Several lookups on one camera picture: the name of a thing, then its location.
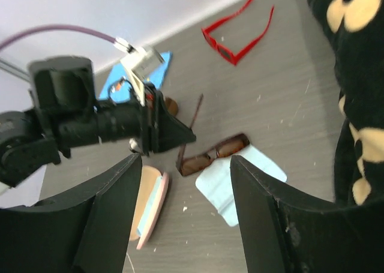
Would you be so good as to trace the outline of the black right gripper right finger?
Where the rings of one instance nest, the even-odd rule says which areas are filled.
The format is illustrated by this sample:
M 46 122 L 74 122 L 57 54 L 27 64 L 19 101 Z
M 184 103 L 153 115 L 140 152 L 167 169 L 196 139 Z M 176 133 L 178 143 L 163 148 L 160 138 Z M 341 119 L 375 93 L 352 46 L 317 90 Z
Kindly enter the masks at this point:
M 230 175 L 248 272 L 383 271 L 383 200 L 338 206 L 239 155 Z

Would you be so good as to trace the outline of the pink glasses case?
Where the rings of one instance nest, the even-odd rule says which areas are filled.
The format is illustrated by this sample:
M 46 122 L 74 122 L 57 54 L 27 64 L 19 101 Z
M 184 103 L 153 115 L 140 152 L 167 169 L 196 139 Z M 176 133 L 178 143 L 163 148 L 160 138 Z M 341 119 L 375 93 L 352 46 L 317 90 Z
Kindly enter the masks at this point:
M 169 175 L 151 166 L 142 167 L 130 241 L 137 241 L 141 250 L 149 240 L 157 223 L 169 187 Z

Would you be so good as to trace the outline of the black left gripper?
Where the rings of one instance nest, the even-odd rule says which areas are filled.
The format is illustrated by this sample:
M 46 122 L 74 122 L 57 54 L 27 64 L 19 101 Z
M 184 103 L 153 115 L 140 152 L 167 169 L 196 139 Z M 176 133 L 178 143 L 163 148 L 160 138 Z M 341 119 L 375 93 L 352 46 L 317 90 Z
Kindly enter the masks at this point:
M 98 100 L 90 59 L 59 56 L 33 61 L 28 71 L 41 130 L 64 155 L 71 148 L 122 139 L 136 139 L 149 154 L 148 110 L 133 98 L 124 103 Z M 154 91 L 154 152 L 195 141 L 192 129 L 166 109 L 161 91 Z

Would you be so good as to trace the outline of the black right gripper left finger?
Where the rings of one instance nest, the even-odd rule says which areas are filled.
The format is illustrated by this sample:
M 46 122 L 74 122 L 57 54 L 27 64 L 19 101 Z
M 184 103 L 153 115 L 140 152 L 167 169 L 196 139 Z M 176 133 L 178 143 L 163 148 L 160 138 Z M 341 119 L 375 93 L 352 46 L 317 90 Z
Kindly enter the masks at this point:
M 122 272 L 140 186 L 133 154 L 33 206 L 1 210 L 2 272 Z

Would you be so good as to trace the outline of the brown striped glasses case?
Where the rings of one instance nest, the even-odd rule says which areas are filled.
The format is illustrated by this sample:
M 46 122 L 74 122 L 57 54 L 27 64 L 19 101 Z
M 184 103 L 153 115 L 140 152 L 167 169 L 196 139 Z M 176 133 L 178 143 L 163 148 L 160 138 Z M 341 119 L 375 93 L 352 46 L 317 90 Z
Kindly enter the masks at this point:
M 170 98 L 170 97 L 165 97 L 164 98 L 164 103 L 166 105 L 166 109 L 167 111 L 172 115 L 172 116 L 176 116 L 178 114 L 178 104 L 177 102 Z

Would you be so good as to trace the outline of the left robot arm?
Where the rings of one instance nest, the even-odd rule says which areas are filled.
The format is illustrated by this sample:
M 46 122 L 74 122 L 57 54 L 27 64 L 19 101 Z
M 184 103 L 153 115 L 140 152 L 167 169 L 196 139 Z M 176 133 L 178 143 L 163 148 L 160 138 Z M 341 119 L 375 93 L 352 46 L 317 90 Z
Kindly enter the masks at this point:
M 76 147 L 124 139 L 144 154 L 162 153 L 196 140 L 172 116 L 161 91 L 144 85 L 145 97 L 123 103 L 95 96 L 92 62 L 60 56 L 29 66 L 33 107 L 1 114 L 1 182 L 16 187 L 40 167 L 70 158 Z

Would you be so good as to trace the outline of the tortoiseshell brown sunglasses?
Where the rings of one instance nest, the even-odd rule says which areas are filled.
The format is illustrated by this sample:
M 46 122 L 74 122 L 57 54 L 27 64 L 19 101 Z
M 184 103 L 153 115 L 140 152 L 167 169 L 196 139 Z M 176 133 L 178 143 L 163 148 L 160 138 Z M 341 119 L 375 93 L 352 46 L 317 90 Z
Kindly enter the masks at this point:
M 185 157 L 187 145 L 184 144 L 178 152 L 176 169 L 181 176 L 190 176 L 206 169 L 217 159 L 229 157 L 243 150 L 249 144 L 248 137 L 244 133 L 238 133 L 219 141 L 209 149 L 192 157 Z

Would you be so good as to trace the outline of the light blue cloth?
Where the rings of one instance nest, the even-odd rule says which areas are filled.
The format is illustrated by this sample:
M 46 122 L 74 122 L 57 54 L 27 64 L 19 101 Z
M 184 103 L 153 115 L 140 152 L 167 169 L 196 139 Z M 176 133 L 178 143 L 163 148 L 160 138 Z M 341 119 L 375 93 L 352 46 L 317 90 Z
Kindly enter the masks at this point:
M 164 173 L 156 178 L 154 187 L 149 195 L 144 212 L 137 227 L 137 233 L 141 239 L 147 238 L 151 235 L 162 209 L 168 187 L 168 174 Z
M 251 164 L 263 172 L 282 181 L 287 181 L 284 171 L 264 153 L 253 145 L 248 145 L 238 152 Z M 213 205 L 228 226 L 238 225 L 238 216 L 230 177 L 230 157 L 219 158 L 204 169 L 196 179 L 196 188 Z

